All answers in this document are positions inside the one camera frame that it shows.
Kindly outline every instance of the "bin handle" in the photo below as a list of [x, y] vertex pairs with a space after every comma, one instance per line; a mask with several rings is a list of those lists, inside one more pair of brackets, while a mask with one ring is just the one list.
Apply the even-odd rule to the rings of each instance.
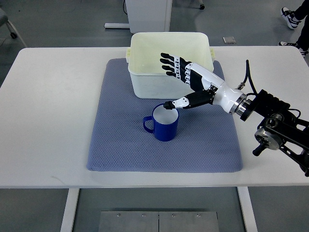
[[129, 63], [130, 61], [130, 55], [131, 55], [131, 47], [128, 47], [126, 49], [126, 62]]

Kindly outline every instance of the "mug handle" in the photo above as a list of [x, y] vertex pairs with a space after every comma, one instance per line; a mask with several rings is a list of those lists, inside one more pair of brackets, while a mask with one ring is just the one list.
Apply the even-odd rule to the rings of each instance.
[[147, 116], [147, 117], [144, 117], [144, 118], [143, 118], [143, 126], [144, 126], [144, 129], [145, 129], [147, 132], [151, 133], [151, 134], [153, 134], [153, 133], [155, 132], [155, 130], [152, 130], [152, 129], [149, 129], [148, 127], [146, 127], [145, 122], [146, 122], [146, 121], [150, 121], [150, 120], [152, 120], [152, 119], [153, 119], [152, 116]]

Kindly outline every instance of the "white table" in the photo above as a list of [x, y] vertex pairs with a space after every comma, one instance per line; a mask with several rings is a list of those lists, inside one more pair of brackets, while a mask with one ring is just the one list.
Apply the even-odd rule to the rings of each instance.
[[[214, 47], [230, 87], [245, 77], [309, 120], [309, 68], [292, 47]], [[26, 48], [0, 88], [0, 188], [70, 188], [63, 231], [71, 227], [79, 188], [237, 186], [247, 229], [256, 231], [247, 186], [309, 185], [299, 166], [280, 151], [252, 154], [262, 117], [234, 115], [244, 167], [236, 173], [91, 172], [86, 169], [105, 66], [126, 48]], [[251, 92], [250, 85], [243, 89]]]

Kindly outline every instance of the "white plastic bin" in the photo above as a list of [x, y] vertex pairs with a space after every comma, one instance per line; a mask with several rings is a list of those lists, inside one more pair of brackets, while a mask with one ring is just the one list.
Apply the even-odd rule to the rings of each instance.
[[199, 32], [141, 32], [132, 36], [127, 51], [128, 70], [134, 93], [145, 99], [178, 99], [193, 90], [173, 76], [167, 76], [161, 53], [179, 56], [213, 71], [208, 37]]

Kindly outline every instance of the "metal floor plate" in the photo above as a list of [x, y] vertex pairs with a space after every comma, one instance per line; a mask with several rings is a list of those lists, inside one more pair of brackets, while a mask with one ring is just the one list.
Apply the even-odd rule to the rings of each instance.
[[219, 232], [216, 212], [102, 211], [99, 232]]

